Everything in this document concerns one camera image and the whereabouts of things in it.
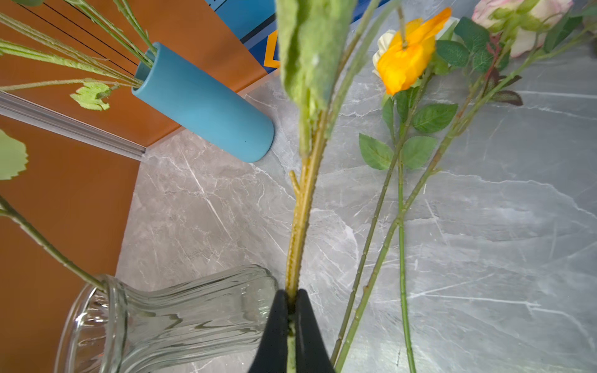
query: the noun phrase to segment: marble surface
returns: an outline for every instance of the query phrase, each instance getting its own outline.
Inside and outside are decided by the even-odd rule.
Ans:
[[[470,14],[471,2],[453,3],[457,16]],[[444,5],[451,2],[411,1],[407,14],[430,16]],[[530,67],[513,86],[525,105],[485,107],[408,214],[420,372],[597,372],[597,60],[589,56],[579,47]],[[325,151],[303,260],[301,285],[329,352],[385,176],[364,164],[358,147],[359,132],[389,142],[384,89],[371,69],[355,79]],[[436,79],[427,101],[461,102],[463,87],[459,74]],[[188,131],[144,156],[118,278],[158,289],[257,263],[284,282],[298,113],[278,78],[247,100],[276,126],[262,160],[242,163]],[[409,187],[419,175],[409,173]],[[396,209],[394,180],[364,279]],[[344,372],[408,371],[398,276],[396,239]],[[164,371],[243,372],[252,357]]]

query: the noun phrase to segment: wall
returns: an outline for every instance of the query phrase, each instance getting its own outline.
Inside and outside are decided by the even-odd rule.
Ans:
[[[88,0],[140,47],[143,41],[118,13],[112,1]],[[204,0],[129,0],[142,27],[154,41],[162,42],[234,91],[239,91],[266,74],[234,33]],[[83,53],[107,59],[123,72],[134,73],[134,57],[64,0],[46,0],[40,7],[25,8],[8,0],[0,12],[75,47]],[[51,49],[0,24],[2,39],[37,50]],[[15,56],[0,58],[0,86],[58,79],[100,78],[68,67]],[[69,115],[95,127],[148,146],[179,125],[136,99],[127,88],[110,96],[111,108],[104,112],[78,106],[69,94],[73,85],[31,88],[13,93],[42,106]]]
[[[4,116],[0,128],[29,154],[0,194],[83,269],[114,274],[139,162]],[[50,373],[84,283],[7,218],[0,238],[0,371]]]

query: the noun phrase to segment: glass vase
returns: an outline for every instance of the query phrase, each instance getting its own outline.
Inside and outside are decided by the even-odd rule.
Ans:
[[[158,291],[99,277],[73,304],[54,373],[146,373],[258,346],[277,290],[259,266],[237,267]]]

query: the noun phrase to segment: metal strip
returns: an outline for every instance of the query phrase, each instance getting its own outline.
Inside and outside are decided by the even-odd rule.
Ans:
[[[141,156],[145,153],[145,147],[142,145],[9,93],[0,92],[0,115],[138,161],[141,160]]]

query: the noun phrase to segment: orange wall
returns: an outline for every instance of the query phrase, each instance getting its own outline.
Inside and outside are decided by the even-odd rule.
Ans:
[[[88,2],[124,30],[139,47],[143,47],[143,41],[118,13],[112,1]],[[81,52],[108,58],[107,64],[118,65],[111,65],[114,68],[134,73],[137,61],[98,25],[64,0],[46,0],[45,3],[40,7],[25,9],[9,0],[2,0],[0,12]],[[129,0],[129,3],[152,40],[179,53],[230,89],[239,91],[266,74],[205,0]],[[0,38],[52,52],[4,25],[0,25]],[[87,77],[100,78],[92,73],[21,57],[0,58],[0,85]],[[114,91],[109,99],[111,108],[105,112],[79,107],[69,97],[76,89],[76,86],[68,85],[12,93],[144,146],[151,145],[179,127],[136,99],[128,88]]]
[[[113,275],[139,162],[4,116],[0,128],[29,154],[0,194],[76,264]],[[0,239],[0,372],[50,373],[84,283],[7,218]]]

